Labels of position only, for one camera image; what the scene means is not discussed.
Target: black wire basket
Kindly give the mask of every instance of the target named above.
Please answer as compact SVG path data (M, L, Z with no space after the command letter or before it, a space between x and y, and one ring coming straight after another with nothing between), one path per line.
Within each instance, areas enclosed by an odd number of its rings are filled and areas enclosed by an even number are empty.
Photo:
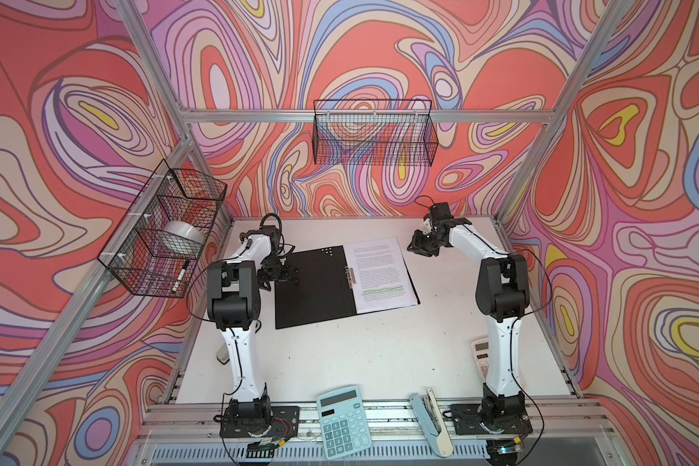
M99 260L131 294L184 297L223 205L227 185L197 170L172 169L167 164L162 169L167 170L160 187L130 234L111 260ZM196 228L203 241L168 231L172 221Z
M438 150L429 99L313 102L316 165L427 165Z

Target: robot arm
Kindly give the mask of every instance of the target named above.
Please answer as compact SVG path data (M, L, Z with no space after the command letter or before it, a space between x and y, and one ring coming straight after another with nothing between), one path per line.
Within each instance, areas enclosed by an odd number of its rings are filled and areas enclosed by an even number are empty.
M423 228L414 232L407 250L438 256L440 247L455 247L480 263L475 296L479 310L489 316L490 369L479 415L486 430L501 433L520 424L525 413L515 368L520 318L530 301L527 265L523 256L508 254L479 235L467 219L454 219L444 202L429 208Z
M297 271L280 256L281 222L280 228L264 225L267 217L259 229L242 233L233 256L207 267L207 316L223 334L233 372L226 420L252 433L272 423L267 384L253 344L261 312L259 289L271 290L270 281L297 279ZM238 290L231 291L234 283Z

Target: white calculator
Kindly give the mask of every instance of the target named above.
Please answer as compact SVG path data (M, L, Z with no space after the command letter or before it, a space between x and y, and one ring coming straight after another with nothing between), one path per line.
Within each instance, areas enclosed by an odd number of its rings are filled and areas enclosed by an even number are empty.
M316 400L327 459L370 448L370 430L357 386L339 388Z

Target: psychedelic wall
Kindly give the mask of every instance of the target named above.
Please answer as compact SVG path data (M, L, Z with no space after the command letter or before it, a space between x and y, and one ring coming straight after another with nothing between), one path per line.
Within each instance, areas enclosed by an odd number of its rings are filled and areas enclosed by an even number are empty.
M699 464L699 2L634 4L506 225L635 462Z
M141 2L192 109L302 109L317 98L431 99L436 109L550 109L603 1ZM535 125L441 123L432 167L321 167L312 125L192 131L235 216L419 216L418 195L492 214Z
M0 396L177 143L113 5L0 1ZM186 316L112 282L1 464L121 461Z

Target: blue stapler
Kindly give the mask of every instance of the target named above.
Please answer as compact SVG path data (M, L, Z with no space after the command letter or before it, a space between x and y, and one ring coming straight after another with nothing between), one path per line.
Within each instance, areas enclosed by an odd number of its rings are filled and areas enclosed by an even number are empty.
M443 414L440 413L440 407L432 389L427 389L427 396L412 396L409 402L432 451L443 458L450 456L453 453L453 443L450 441Z

